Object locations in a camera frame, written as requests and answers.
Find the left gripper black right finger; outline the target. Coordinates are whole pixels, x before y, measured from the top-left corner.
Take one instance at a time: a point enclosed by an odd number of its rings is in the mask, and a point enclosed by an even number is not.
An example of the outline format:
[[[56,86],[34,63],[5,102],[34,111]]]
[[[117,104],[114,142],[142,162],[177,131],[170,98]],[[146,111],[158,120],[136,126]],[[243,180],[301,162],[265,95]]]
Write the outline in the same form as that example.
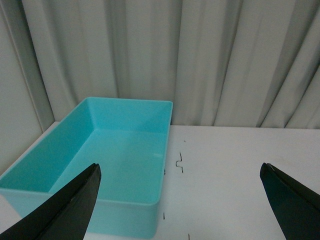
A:
[[[287,240],[320,238],[320,195],[270,163],[259,173],[267,199]]]

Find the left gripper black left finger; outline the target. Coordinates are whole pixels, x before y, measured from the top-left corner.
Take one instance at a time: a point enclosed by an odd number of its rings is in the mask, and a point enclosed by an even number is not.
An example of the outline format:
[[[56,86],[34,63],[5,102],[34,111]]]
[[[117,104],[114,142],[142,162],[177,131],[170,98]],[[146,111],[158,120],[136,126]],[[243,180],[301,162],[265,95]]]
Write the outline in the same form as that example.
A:
[[[2,240],[82,240],[97,201],[102,173],[91,164],[38,208],[0,234]]]

